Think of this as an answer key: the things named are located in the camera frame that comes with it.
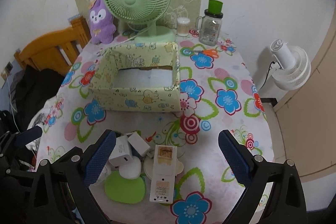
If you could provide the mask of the green rounded pad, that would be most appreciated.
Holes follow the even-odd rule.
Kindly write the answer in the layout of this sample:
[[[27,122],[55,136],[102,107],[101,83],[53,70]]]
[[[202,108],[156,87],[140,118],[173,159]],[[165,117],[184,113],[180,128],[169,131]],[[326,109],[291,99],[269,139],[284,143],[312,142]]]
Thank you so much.
[[[141,177],[128,180],[120,176],[118,171],[113,171],[104,182],[104,191],[112,201],[136,204],[144,199],[146,185]]]

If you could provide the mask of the cotton swab container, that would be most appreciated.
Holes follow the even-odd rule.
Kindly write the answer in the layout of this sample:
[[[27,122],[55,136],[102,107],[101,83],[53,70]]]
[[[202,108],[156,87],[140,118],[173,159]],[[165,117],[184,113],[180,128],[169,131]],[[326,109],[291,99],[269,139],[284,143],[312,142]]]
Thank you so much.
[[[189,34],[190,19],[186,17],[177,18],[177,35],[184,37]]]

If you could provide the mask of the white round case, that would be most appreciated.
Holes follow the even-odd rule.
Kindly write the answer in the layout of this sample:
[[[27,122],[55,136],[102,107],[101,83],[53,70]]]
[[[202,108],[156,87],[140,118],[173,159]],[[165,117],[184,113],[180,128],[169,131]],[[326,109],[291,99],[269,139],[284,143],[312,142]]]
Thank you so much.
[[[136,178],[138,178],[141,174],[141,170],[141,161],[136,156],[133,156],[132,162],[122,165],[118,169],[120,176],[127,180],[135,180]]]

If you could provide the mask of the white plug adapter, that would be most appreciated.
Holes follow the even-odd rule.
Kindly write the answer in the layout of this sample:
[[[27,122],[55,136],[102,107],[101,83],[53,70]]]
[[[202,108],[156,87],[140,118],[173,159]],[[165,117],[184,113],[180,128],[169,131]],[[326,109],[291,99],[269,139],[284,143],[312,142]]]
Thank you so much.
[[[137,132],[128,133],[127,141],[140,156],[147,155],[151,149],[150,145],[148,145],[147,142]]]

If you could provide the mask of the floral tablecloth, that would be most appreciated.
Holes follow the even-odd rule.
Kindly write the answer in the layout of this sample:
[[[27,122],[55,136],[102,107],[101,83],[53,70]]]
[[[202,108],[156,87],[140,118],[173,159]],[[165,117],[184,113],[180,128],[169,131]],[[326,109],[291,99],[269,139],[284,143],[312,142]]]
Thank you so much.
[[[104,213],[121,223],[221,223],[244,191],[218,146],[222,130],[253,154],[272,161],[274,154],[266,114],[254,82],[228,38],[214,47],[213,59],[195,35],[177,38],[180,54],[181,111],[152,113],[105,111],[89,87],[105,46],[87,44],[66,75],[57,95],[46,102],[37,159],[55,162],[73,147],[86,149],[106,129],[135,131],[154,147],[177,147],[184,170],[175,181],[172,204],[136,204],[110,200],[104,182],[90,189]]]

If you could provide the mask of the cream round compact mirror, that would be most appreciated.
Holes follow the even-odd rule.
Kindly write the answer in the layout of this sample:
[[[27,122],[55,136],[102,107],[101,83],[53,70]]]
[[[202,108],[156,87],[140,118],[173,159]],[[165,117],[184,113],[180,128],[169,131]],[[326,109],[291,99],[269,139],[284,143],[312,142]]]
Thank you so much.
[[[150,157],[146,157],[146,159],[143,163],[143,170],[150,180],[153,177],[153,164],[154,164],[154,160]],[[177,160],[176,169],[175,169],[175,176],[178,176],[179,174],[181,174],[183,172],[183,170],[184,170],[183,163],[180,162],[179,160]]]

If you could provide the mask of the white remote control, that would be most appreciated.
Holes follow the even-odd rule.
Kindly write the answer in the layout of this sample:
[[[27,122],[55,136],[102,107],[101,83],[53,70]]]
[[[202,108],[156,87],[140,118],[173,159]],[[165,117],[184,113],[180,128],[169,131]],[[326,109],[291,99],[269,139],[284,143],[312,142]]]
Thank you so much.
[[[173,203],[176,165],[176,146],[155,146],[149,197],[150,202],[163,204]]]

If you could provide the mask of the black clothing pile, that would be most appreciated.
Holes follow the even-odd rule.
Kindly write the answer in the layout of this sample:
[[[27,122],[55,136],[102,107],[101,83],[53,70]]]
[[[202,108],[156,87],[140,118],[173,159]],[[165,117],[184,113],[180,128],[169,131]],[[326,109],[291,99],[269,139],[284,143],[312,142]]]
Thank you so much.
[[[14,76],[10,94],[11,103],[17,110],[15,123],[20,131],[25,131],[45,102],[56,96],[64,78],[52,69],[39,71],[29,65]]]

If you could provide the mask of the orange handled scissors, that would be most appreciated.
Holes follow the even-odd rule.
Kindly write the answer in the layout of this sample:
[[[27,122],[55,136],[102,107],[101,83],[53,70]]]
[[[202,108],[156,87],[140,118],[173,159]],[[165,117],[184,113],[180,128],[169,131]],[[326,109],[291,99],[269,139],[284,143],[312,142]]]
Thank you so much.
[[[210,50],[190,50],[190,53],[202,53],[204,55],[207,55],[209,57],[212,57],[213,59],[218,59],[219,55],[218,55],[218,51],[214,50],[214,49],[210,49]]]

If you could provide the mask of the green plastic cup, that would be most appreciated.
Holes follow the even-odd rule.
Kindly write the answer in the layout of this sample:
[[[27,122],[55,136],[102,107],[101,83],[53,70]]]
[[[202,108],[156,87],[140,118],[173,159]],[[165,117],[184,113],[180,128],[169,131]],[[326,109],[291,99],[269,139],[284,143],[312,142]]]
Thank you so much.
[[[208,12],[211,14],[220,14],[222,12],[223,3],[218,0],[209,0]]]

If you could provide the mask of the purple plush toy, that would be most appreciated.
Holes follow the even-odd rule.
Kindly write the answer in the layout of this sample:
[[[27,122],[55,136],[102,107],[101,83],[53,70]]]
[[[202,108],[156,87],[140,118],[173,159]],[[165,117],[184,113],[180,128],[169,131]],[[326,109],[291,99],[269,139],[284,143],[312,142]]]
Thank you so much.
[[[104,0],[95,0],[90,7],[89,29],[92,44],[110,44],[117,31],[114,16],[106,7]]]

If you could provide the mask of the yellow-green cartoon storage box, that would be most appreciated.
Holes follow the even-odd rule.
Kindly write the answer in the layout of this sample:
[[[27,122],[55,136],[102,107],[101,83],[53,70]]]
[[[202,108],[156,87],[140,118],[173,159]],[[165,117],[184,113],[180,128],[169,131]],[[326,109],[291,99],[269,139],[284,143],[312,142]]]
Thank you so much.
[[[181,111],[176,42],[119,44],[107,48],[89,87],[105,110]]]

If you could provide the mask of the orange wooden chair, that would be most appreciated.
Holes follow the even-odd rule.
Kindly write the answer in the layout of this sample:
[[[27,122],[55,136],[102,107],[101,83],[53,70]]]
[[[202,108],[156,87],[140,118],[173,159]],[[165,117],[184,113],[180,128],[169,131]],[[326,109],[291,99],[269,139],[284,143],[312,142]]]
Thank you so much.
[[[16,51],[14,58],[22,69],[31,66],[37,71],[52,69],[66,75],[90,39],[87,21],[80,15],[68,28],[42,35]]]

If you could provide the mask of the white usb charger block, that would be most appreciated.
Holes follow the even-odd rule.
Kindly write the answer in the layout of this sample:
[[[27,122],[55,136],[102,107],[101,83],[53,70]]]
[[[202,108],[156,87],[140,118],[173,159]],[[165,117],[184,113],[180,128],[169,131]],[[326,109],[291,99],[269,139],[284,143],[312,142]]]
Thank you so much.
[[[133,162],[131,145],[126,135],[116,138],[116,145],[109,156],[109,163],[114,167],[130,164]]]

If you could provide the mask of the glass mason jar mug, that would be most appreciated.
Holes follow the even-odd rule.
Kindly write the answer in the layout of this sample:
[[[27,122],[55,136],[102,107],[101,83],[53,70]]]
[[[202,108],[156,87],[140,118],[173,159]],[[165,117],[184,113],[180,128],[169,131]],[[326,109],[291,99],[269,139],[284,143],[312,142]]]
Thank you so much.
[[[205,9],[205,15],[197,17],[195,28],[198,30],[198,39],[208,46],[215,46],[218,42],[222,26],[223,13],[213,14]]]

